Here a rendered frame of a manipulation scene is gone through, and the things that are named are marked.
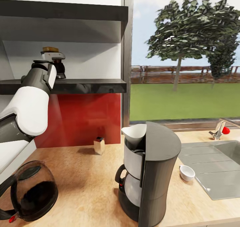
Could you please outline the coffee cup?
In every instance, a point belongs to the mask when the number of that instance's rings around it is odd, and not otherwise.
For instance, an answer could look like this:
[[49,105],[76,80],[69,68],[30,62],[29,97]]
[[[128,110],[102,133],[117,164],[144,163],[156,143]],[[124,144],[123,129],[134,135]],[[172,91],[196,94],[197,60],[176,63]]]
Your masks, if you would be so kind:
[[195,177],[195,172],[188,166],[180,165],[179,170],[181,177],[186,181],[191,181]]

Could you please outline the bottle of coffee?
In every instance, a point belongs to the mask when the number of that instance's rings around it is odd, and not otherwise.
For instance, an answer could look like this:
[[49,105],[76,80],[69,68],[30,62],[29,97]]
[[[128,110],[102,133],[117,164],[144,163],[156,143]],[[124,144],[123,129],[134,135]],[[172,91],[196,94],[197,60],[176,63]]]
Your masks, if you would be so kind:
[[[44,53],[57,53],[59,52],[58,48],[53,48],[53,47],[43,47],[43,52],[41,52],[41,55],[43,57],[43,59],[45,60],[45,55]],[[62,60],[54,60],[54,63],[61,63]],[[57,73],[56,75],[56,80],[59,79],[65,79],[66,76],[64,73]]]

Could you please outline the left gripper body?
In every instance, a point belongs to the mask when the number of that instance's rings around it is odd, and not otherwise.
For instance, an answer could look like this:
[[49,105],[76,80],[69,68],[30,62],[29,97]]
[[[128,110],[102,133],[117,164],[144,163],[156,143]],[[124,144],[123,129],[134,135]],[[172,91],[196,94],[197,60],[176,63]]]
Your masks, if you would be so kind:
[[65,68],[63,63],[53,63],[53,62],[50,62],[50,63],[56,67],[57,73],[65,73]]

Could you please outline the electric kettle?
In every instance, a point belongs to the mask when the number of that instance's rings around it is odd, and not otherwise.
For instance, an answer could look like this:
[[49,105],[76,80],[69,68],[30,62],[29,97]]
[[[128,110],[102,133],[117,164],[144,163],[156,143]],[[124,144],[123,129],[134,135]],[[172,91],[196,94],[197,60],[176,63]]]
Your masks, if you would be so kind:
[[14,207],[7,211],[0,209],[0,220],[35,221],[51,210],[58,198],[58,188],[45,162],[36,160],[22,165],[0,185],[0,197],[11,187]]

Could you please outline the paper coffee filter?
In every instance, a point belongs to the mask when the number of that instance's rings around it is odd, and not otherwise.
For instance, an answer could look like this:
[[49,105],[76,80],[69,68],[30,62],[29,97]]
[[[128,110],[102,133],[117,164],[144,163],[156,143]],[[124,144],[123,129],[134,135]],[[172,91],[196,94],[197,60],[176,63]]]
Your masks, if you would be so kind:
[[139,123],[131,127],[123,127],[121,130],[130,143],[133,151],[135,151],[139,142],[143,139],[146,133],[147,124]]

